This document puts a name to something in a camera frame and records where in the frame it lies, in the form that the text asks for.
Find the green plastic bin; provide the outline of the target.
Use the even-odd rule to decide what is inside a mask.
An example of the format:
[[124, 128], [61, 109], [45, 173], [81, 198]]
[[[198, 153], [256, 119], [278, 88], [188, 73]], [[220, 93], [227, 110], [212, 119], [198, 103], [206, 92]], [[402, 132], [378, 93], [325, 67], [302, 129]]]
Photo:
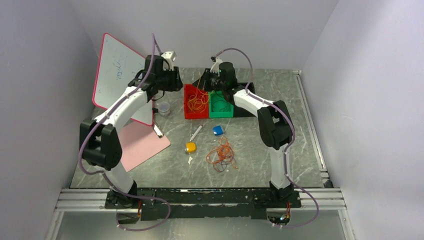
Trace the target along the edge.
[[209, 97], [209, 118], [232, 118], [234, 116], [234, 106], [227, 102], [221, 91], [211, 91]]

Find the red plastic bin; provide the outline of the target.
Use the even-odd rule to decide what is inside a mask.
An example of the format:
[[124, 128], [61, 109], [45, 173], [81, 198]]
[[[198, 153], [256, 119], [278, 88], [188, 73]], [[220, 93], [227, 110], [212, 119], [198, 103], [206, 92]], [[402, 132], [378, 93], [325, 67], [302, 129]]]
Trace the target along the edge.
[[209, 118], [209, 94], [191, 84], [183, 87], [183, 110], [186, 120]]

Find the yellow eraser block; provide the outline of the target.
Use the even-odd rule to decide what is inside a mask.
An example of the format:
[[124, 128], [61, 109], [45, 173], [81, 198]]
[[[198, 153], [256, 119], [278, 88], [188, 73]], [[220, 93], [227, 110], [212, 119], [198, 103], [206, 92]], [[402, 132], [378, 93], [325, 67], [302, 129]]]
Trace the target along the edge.
[[185, 144], [185, 152], [187, 154], [194, 153], [197, 150], [197, 146], [194, 142], [187, 142]]

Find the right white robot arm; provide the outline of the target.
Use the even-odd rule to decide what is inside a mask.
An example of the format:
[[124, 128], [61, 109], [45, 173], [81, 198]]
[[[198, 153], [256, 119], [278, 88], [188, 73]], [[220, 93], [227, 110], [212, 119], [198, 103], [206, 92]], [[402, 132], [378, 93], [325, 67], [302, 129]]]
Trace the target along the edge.
[[231, 62], [215, 63], [206, 68], [192, 84], [205, 92], [221, 92], [225, 101], [256, 117], [259, 135], [268, 148], [271, 162], [269, 188], [264, 196], [254, 196], [257, 208], [299, 208], [299, 192], [291, 180], [288, 150], [295, 140], [295, 129], [286, 104], [282, 100], [270, 101], [240, 83]]

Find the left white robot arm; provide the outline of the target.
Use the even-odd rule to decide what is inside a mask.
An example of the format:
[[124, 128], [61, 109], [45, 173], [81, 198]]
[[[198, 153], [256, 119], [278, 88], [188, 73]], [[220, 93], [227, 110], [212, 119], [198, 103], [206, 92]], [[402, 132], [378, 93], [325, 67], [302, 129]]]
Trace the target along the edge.
[[119, 132], [141, 107], [153, 102], [158, 92], [178, 92], [183, 88], [175, 59], [174, 51], [148, 55], [145, 68], [135, 74], [112, 106], [79, 126], [77, 164], [87, 175], [103, 176], [117, 205], [132, 208], [144, 199], [139, 197], [137, 183], [121, 163]]

